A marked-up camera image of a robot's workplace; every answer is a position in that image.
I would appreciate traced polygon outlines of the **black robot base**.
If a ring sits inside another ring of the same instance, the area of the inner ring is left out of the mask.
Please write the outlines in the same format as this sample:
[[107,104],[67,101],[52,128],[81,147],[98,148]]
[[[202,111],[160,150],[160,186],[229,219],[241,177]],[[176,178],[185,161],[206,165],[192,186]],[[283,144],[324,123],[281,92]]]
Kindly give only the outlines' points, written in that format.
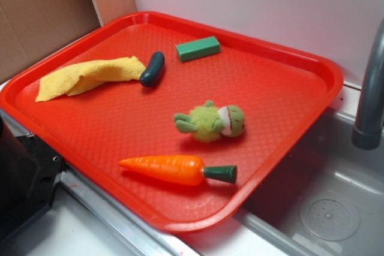
[[50,210],[63,165],[41,138],[15,136],[1,119],[1,243]]

